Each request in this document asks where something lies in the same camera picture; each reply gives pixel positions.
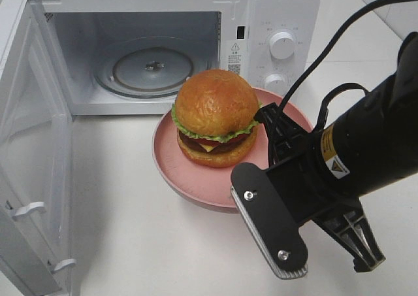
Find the microwave control knob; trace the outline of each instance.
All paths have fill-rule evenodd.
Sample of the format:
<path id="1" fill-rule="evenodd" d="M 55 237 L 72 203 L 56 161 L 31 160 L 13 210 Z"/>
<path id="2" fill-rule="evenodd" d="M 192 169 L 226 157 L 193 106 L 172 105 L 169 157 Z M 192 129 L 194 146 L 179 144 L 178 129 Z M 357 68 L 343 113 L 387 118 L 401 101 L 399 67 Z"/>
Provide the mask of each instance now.
<path id="1" fill-rule="evenodd" d="M 270 53 L 275 59 L 287 59 L 295 51 L 295 38 L 287 31 L 280 31 L 271 36 Z"/>
<path id="2" fill-rule="evenodd" d="M 264 79 L 264 88 L 278 95 L 285 95 L 288 90 L 287 79 L 282 74 L 268 75 Z"/>

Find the pink plate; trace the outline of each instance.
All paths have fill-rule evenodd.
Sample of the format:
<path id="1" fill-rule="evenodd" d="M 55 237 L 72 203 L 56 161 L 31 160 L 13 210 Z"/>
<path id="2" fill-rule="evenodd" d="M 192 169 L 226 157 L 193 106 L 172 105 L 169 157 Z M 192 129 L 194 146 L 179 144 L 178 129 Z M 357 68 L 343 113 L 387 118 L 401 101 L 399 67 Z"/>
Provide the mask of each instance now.
<path id="1" fill-rule="evenodd" d="M 267 105 L 280 103 L 281 97 L 266 90 L 255 88 L 259 100 Z M 297 107 L 289 103 L 285 113 L 296 123 L 310 131 L 312 126 Z M 251 162 L 261 169 L 268 167 L 267 136 L 258 125 L 254 147 L 242 162 Z M 197 205 L 222 212 L 237 212 L 231 196 L 231 171 L 233 167 L 214 169 L 198 165 L 186 158 L 177 145 L 177 128 L 170 112 L 159 122 L 153 135 L 153 157 L 157 168 L 169 186 Z"/>

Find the white countertop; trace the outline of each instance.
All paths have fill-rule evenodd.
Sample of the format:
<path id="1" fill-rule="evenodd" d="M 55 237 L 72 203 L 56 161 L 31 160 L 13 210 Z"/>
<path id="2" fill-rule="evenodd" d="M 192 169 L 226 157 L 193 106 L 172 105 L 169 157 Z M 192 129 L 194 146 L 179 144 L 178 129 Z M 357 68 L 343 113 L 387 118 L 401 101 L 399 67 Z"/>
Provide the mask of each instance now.
<path id="1" fill-rule="evenodd" d="M 321 0 L 312 62 L 361 0 Z M 396 69 L 401 40 L 375 15 L 358 21 L 302 85 L 296 104 L 315 122 L 333 87 L 376 87 Z M 360 94 L 336 98 L 333 121 Z M 276 278 L 238 214 L 196 206 L 157 171 L 152 136 L 160 116 L 79 117 L 74 123 L 74 295 L 416 295 L 417 176 L 361 198 L 387 260 L 356 273 L 353 258 L 312 222 L 300 228 L 309 273 Z M 6 293 L 19 295 L 4 280 Z"/>

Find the microwave door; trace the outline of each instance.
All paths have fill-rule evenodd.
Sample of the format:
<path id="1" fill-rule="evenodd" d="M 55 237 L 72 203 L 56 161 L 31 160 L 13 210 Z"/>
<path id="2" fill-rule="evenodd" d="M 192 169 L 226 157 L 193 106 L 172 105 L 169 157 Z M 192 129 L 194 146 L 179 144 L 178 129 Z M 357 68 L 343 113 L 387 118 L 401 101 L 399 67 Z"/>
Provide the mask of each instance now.
<path id="1" fill-rule="evenodd" d="M 0 5 L 0 271 L 68 293 L 71 116 L 28 0 Z"/>

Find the toy hamburger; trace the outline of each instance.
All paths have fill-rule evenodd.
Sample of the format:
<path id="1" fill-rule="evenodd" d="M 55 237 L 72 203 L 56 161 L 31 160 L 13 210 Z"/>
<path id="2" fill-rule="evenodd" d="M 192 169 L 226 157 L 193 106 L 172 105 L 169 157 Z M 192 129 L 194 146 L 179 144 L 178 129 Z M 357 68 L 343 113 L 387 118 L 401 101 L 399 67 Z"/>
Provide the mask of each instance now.
<path id="1" fill-rule="evenodd" d="M 237 74 L 221 69 L 196 74 L 183 84 L 171 110 L 178 145 L 195 163 L 235 165 L 254 145 L 258 109 L 254 89 Z"/>

